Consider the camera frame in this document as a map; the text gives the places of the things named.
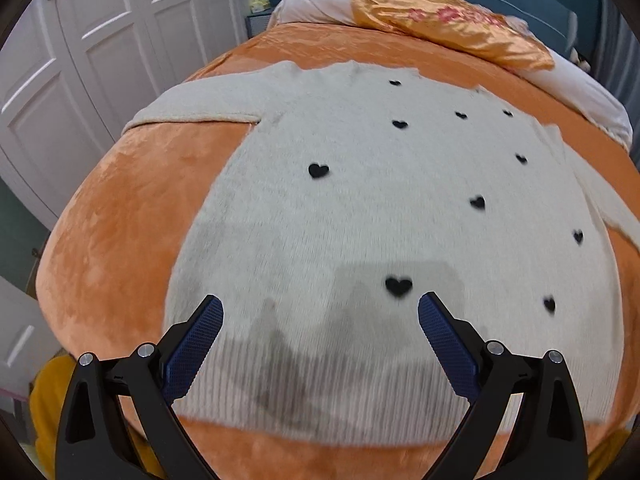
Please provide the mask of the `white sweater with black hearts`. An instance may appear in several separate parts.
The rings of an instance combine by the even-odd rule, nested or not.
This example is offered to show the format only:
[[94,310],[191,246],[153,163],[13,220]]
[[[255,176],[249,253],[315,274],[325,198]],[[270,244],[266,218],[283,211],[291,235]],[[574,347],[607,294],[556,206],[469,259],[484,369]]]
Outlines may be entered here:
[[338,63],[179,84],[132,118],[248,122],[171,271],[165,321],[224,326],[179,414],[327,444],[449,438],[465,402],[420,329],[436,292],[511,351],[566,357],[585,419],[623,359],[608,229],[639,223],[562,139],[481,89]]

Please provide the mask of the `yellow garment of operator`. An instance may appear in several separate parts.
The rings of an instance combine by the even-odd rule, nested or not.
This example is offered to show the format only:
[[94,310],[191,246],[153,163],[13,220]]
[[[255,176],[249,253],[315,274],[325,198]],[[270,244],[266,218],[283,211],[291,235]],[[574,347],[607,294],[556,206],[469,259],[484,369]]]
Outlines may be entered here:
[[[76,361],[68,354],[50,359],[35,378],[32,393],[29,395],[29,411],[36,433],[36,454],[48,479],[55,478],[58,426],[75,365]],[[129,398],[120,398],[120,405],[122,412],[127,416],[127,429],[143,466],[151,474],[165,479],[166,474],[146,440],[140,420],[134,411],[134,404]]]

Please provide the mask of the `orange plush bed cover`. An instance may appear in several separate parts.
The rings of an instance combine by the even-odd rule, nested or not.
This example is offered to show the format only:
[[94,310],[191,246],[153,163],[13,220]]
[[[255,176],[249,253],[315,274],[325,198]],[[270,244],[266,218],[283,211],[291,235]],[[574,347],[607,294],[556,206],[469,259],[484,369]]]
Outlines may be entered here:
[[[203,76],[291,60],[315,68],[354,60],[414,67],[459,87],[482,86],[555,124],[630,209],[639,174],[599,128],[525,80],[427,41],[338,25],[288,24],[248,40]],[[214,177],[245,136],[238,124],[145,126],[126,133],[86,177],[58,219],[37,274],[40,308],[71,356],[119,358],[163,333],[169,274]],[[438,448],[326,448],[206,422],[184,428],[226,479],[417,479]]]

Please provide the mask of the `grey blue curtain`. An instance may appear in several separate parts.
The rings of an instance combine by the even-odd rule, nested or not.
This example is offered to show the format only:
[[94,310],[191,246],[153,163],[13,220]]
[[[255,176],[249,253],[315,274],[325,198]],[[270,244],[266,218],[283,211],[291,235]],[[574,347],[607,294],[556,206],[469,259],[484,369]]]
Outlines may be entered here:
[[626,108],[632,127],[629,155],[639,167],[639,40],[613,0],[601,0],[593,75]]

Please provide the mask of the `white panelled wardrobe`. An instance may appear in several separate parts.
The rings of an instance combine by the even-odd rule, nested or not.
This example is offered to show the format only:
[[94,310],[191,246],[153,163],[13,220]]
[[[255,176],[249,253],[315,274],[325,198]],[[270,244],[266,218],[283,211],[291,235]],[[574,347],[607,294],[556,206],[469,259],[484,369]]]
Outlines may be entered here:
[[246,37],[250,0],[30,0],[1,49],[1,390],[58,351],[27,285],[140,108]]

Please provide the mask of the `dark bedside table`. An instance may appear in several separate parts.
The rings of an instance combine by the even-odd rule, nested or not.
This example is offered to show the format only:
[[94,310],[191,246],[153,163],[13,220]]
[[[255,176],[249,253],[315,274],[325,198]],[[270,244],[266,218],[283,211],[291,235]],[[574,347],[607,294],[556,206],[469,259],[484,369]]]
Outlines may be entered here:
[[248,39],[262,34],[268,28],[272,12],[272,9],[266,9],[247,14],[245,27]]

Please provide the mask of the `orange satin floral pillow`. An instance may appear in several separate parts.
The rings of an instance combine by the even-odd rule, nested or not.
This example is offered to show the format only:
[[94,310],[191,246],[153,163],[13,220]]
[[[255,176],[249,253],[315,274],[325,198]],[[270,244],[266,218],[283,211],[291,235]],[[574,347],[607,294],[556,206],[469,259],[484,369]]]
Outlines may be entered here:
[[359,27],[406,34],[514,70],[552,70],[550,50],[508,18],[466,0],[350,0]]

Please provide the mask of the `white pillow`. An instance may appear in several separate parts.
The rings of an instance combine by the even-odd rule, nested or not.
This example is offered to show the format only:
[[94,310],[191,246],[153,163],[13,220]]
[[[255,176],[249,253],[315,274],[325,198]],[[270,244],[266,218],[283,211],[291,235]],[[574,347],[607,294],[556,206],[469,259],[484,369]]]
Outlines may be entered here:
[[[524,29],[535,36],[526,21],[514,15],[505,16],[512,27]],[[350,0],[281,0],[271,14],[269,26],[290,23],[359,27],[354,22]],[[580,64],[576,64],[574,58],[566,58],[541,42],[550,50],[554,59],[552,70],[509,72],[524,78],[572,110],[576,110],[624,148],[631,148],[632,127],[623,104],[600,82],[588,75]]]

